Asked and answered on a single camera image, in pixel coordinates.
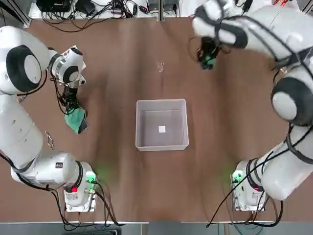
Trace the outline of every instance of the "green cloth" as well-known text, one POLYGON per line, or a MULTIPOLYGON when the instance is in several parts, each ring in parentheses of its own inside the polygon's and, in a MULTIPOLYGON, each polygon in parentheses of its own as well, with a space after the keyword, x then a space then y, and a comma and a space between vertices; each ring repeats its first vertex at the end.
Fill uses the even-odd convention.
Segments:
POLYGON ((69 113, 71 114, 64 116, 65 121, 76 134, 79 134, 79 127, 82 124, 86 111, 83 108, 77 108, 74 112, 69 111, 69 113))

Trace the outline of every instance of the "black cable bundle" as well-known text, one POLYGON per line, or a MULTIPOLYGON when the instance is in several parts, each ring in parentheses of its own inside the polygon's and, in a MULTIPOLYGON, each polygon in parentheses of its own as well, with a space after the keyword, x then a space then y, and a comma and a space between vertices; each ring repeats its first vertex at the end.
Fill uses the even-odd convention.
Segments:
POLYGON ((98 6, 101 6, 102 9, 101 9, 100 11, 96 12, 96 13, 95 13, 93 16, 91 16, 90 18, 85 18, 85 19, 87 20, 87 22, 86 22, 83 26, 78 26, 78 25, 73 21, 73 20, 75 19, 76 15, 77 15, 78 13, 80 14, 80 12, 77 11, 77 9, 76 9, 74 6, 72 7, 73 11, 71 12, 71 14, 70 14, 67 18, 62 17, 62 16, 60 15, 60 13, 51 13, 51 14, 50 14, 50 13, 46 13, 46 14, 48 14, 49 17, 51 16, 51 18, 50 18, 51 20, 52 20, 52 16, 56 17, 57 19, 61 19, 61 21, 59 21, 59 22, 50 22, 50 21, 48 21, 47 17, 44 16, 44 13, 43 13, 43 12, 41 12, 41 16, 42 16, 43 21, 44 21, 45 23, 47 23, 49 26, 51 26, 51 27, 53 27, 53 28, 55 28, 55 29, 57 29, 57 30, 59 30, 59 31, 61 31, 61 32, 65 32, 65 33, 77 33, 77 32, 80 32, 80 31, 82 31, 82 30, 85 30, 85 29, 89 28, 90 26, 92 26, 92 25, 94 25, 94 24, 98 24, 98 23, 104 22, 104 21, 109 20, 109 19, 122 19, 122 18, 125 18, 125 17, 131 17, 131 16, 130 16, 130 15, 131 15, 130 12, 125 14, 125 12, 127 12, 126 9, 128 9, 128 7, 124 4, 124 5, 123 5, 123 8, 124 8, 125 10, 122 10, 122 14, 120 15, 120 17, 109 17, 109 18, 105 18, 105 19, 102 19, 102 20, 95 21, 95 22, 92 22, 92 23, 91 23, 91 22, 90 22, 91 20, 98 20, 99 17, 100 17, 100 15, 101 15, 102 13, 104 13, 105 11, 112 10, 112 1, 108 2, 106 5, 99 5, 99 4, 95 3, 94 1, 91 1, 91 2, 94 3, 94 4, 96 4, 96 5, 98 5, 98 6), (77 29, 76 29, 76 30, 64 30, 64 29, 58 28, 58 27, 56 26, 56 24, 64 23, 66 20, 70 20, 71 23, 72 23, 77 29))

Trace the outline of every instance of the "brown table surface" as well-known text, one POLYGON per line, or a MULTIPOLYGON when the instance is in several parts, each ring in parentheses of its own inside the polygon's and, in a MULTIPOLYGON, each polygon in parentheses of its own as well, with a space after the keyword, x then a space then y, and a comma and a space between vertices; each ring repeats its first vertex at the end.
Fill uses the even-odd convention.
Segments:
MULTIPOLYGON (((73 29, 69 23, 59 26, 73 29)), ((189 19, 111 20, 79 33, 33 21, 29 32, 59 52, 77 45, 84 54, 87 83, 79 100, 88 111, 86 132, 76 135, 66 125, 50 81, 24 106, 42 133, 50 132, 57 150, 90 163, 100 182, 107 183, 118 221, 207 221, 224 197, 222 185, 229 191, 236 163, 262 156, 284 138, 287 124, 269 100, 270 61, 232 50, 220 54, 213 71, 201 70, 188 53, 193 36, 189 19), (157 70, 160 60, 165 63, 162 73, 157 70), (189 146, 139 152, 137 100, 175 98, 187 102, 189 146)), ((197 40, 190 47, 194 55, 197 40)), ((287 199, 284 221, 312 221, 312 183, 310 176, 287 199)), ((2 160, 0 185, 1 222, 60 221, 52 195, 15 182, 2 160)), ((77 213, 67 217, 78 219, 77 213)), ((81 218, 103 221, 103 205, 98 201, 96 213, 81 218)), ((244 212, 235 215, 236 220, 247 218, 244 212)), ((275 220, 272 205, 258 220, 275 220)), ((226 205, 215 221, 230 221, 226 205)))

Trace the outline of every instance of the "transparent container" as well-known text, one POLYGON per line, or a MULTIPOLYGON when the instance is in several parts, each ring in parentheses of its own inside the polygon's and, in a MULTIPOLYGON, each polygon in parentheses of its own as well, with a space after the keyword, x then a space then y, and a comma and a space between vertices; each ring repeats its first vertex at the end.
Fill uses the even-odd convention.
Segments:
POLYGON ((137 101, 135 144, 140 151, 184 150, 189 144, 186 100, 137 101))

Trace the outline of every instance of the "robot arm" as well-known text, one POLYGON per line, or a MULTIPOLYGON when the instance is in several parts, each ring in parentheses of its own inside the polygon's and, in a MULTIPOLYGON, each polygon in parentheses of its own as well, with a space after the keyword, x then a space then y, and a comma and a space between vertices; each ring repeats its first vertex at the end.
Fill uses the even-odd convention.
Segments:
POLYGON ((0 92, 23 94, 39 86, 46 69, 60 82, 80 79, 83 54, 70 48, 64 56, 47 48, 37 38, 20 29, 5 26, 0 29, 0 92))
POLYGON ((232 175, 233 187, 240 184, 234 191, 236 210, 256 211, 258 202, 260 207, 264 203, 264 191, 274 199, 285 200, 313 171, 313 35, 309 30, 313 18, 279 6, 249 11, 248 17, 241 14, 232 0, 209 0, 196 10, 193 28, 198 36, 209 37, 218 45, 255 50, 289 68, 270 98, 276 113, 294 127, 286 141, 259 159, 240 162, 232 175))
POLYGON ((65 84, 65 91, 75 93, 82 68, 83 55, 76 48, 63 56, 27 32, 0 28, 0 150, 13 163, 13 179, 20 182, 19 175, 31 184, 62 185, 67 209, 73 212, 89 211, 94 203, 85 190, 94 188, 95 174, 69 153, 43 150, 43 136, 15 94, 37 88, 46 69, 65 84))

